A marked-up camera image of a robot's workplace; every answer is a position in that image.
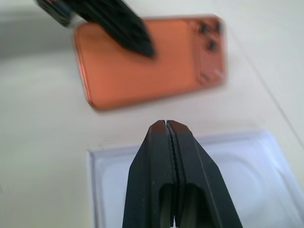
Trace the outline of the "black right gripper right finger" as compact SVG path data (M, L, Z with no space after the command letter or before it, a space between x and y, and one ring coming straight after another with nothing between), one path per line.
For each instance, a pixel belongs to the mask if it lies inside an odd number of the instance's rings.
M217 164L189 128L168 121L177 172L178 228L241 228L232 198Z

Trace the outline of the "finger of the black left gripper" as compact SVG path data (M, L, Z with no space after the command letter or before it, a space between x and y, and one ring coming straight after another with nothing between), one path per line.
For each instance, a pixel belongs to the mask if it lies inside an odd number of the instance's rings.
M122 0L101 0L102 27L123 48L154 57L154 45L143 22Z
M71 0L70 7L100 25L123 48L152 57L152 40L143 20L123 0Z

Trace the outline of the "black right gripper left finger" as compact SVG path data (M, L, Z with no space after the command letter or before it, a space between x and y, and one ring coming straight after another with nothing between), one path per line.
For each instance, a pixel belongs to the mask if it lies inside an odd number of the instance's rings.
M170 228L174 223L176 174L171 136L164 120L152 124L129 168L124 228Z

